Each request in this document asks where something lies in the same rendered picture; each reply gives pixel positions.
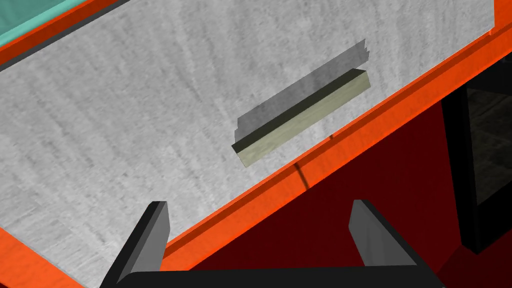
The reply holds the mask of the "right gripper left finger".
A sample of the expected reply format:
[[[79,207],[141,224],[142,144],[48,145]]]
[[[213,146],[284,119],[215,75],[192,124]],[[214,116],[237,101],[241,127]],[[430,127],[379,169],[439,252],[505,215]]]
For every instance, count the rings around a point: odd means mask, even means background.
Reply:
[[[152,201],[129,235],[99,288],[136,288],[150,285],[159,270],[170,234],[166,201]]]

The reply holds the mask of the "black appliance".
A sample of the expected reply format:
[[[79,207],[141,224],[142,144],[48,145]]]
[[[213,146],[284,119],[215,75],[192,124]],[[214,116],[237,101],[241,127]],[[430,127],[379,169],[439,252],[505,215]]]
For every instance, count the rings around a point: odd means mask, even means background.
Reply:
[[[512,52],[441,100],[462,245],[512,229]]]

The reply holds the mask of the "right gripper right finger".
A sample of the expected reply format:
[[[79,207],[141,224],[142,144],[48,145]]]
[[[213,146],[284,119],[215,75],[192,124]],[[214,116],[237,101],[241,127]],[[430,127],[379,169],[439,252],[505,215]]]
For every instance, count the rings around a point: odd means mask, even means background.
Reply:
[[[348,230],[364,266],[418,265],[404,239],[368,200],[353,201]]]

